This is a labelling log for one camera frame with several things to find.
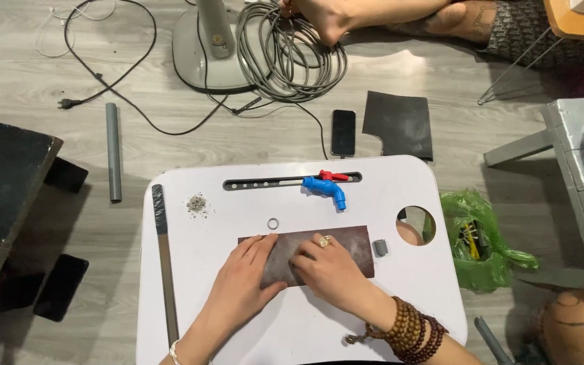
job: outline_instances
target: white cable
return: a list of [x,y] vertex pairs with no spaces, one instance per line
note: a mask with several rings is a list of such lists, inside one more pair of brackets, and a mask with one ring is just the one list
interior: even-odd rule
[[[101,18],[94,18],[94,17],[87,15],[87,13],[85,13],[87,11],[87,9],[89,8],[90,4],[91,3],[85,4],[85,6],[82,10],[78,9],[75,6],[71,6],[71,5],[61,6],[60,8],[57,8],[57,9],[50,6],[49,12],[51,12],[51,13],[49,14],[49,16],[46,17],[46,19],[42,22],[42,24],[40,24],[38,29],[35,31],[35,49],[37,50],[37,52],[39,52],[43,56],[50,57],[50,58],[62,57],[63,55],[69,53],[69,49],[67,49],[63,53],[48,54],[48,53],[44,52],[44,49],[42,48],[42,40],[44,39],[44,34],[46,33],[46,28],[49,26],[50,22],[53,19],[59,19],[60,23],[62,24],[62,27],[64,27],[65,20],[67,20],[69,18],[69,14],[74,10],[76,10],[77,14],[71,18],[72,20],[79,17],[79,16],[84,16],[85,18],[87,18],[89,20],[93,20],[93,21],[105,20],[105,19],[109,18],[116,10],[116,0],[112,0],[112,8],[109,10],[110,12],[107,13],[107,15],[102,16]],[[66,16],[61,16],[60,14],[58,14],[59,12],[61,12],[63,10],[69,10],[69,14],[67,14]],[[74,47],[76,44],[76,36],[69,29],[67,29],[67,33],[68,33],[68,35],[71,34],[70,43],[71,43],[71,46]]]

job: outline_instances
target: sandpaper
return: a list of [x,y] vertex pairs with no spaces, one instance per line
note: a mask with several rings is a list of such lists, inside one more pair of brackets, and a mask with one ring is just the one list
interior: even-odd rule
[[[265,264],[265,272],[260,283],[261,289],[277,281],[285,281],[288,286],[305,285],[303,280],[290,267],[289,259],[295,254],[296,248],[301,242],[311,240],[315,233],[317,233],[316,230],[307,230],[304,232],[280,233],[278,235],[278,240]],[[366,278],[375,277],[367,226],[322,229],[319,233],[335,237],[348,250],[362,274]],[[238,238],[238,243],[247,238]]]
[[382,141],[382,155],[434,161],[427,99],[369,91],[362,133]]

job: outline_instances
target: black smartphone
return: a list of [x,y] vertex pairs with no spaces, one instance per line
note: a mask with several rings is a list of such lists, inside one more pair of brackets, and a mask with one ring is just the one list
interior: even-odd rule
[[355,155],[355,112],[333,111],[330,153],[333,156]]
[[89,262],[86,260],[61,254],[47,278],[33,313],[55,322],[64,319],[88,267]]

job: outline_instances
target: white lap desk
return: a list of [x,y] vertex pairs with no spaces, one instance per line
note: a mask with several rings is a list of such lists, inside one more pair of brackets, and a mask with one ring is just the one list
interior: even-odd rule
[[[306,195],[299,186],[226,191],[223,182],[249,178],[360,172],[362,181],[339,186],[347,209],[336,212],[332,199]],[[136,363],[157,364],[168,353],[166,315],[151,186],[164,187],[180,336],[195,319],[215,275],[239,237],[366,225],[370,241],[385,239],[389,253],[374,256],[375,278],[387,293],[433,315],[465,345],[465,312],[450,254],[434,174],[412,156],[386,156],[289,164],[220,166],[170,170],[155,178],[143,202],[141,285]],[[186,203],[201,193],[206,214],[188,212]],[[436,232],[425,246],[406,244],[395,221],[407,206],[432,214]],[[397,361],[385,342],[345,345],[345,335],[361,335],[364,323],[314,297],[307,286],[287,288],[217,353],[215,365],[296,365],[323,361]]]

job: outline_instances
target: blue plastic faucet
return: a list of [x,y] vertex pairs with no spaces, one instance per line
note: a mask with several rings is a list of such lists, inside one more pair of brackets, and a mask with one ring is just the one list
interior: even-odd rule
[[301,186],[311,191],[318,191],[326,196],[332,196],[337,209],[343,211],[346,209],[346,196],[344,191],[330,180],[317,180],[314,177],[304,177]]

